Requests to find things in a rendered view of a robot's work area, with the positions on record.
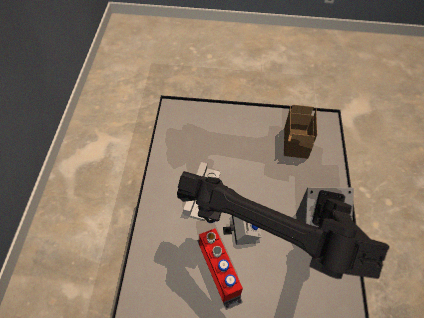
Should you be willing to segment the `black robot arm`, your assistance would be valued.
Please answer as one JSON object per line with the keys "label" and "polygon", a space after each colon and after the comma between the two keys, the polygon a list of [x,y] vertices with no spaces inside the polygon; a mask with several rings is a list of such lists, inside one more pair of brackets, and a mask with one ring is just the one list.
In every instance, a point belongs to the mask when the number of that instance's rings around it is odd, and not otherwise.
{"label": "black robot arm", "polygon": [[295,244],[312,256],[311,268],[336,279],[343,274],[379,279],[390,247],[371,239],[352,221],[352,206],[339,193],[319,191],[312,220],[318,227],[244,198],[216,177],[184,171],[177,198],[196,200],[199,210],[230,214]]}

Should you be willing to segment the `grey key housing with blue and green keys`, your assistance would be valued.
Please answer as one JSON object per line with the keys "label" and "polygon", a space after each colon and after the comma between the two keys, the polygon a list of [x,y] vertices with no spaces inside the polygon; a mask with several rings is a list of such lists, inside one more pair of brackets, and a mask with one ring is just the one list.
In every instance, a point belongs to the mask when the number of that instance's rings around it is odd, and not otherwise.
{"label": "grey key housing with blue and green keys", "polygon": [[234,231],[236,245],[260,243],[260,228],[250,223],[247,223],[235,216],[232,216],[232,220],[233,224],[230,225],[230,227],[223,227],[223,232],[224,235],[226,235],[232,234],[232,231]]}

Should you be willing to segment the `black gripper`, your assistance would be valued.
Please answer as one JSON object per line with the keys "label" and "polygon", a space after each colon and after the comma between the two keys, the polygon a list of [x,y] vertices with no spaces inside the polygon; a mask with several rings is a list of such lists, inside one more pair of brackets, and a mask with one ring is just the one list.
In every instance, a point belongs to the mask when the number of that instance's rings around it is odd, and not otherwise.
{"label": "black gripper", "polygon": [[[212,223],[214,221],[219,221],[221,216],[221,212],[216,212],[214,210],[211,210],[210,212],[205,212],[202,210],[198,211],[198,217],[204,218],[207,222]],[[211,220],[209,220],[209,219]]]}

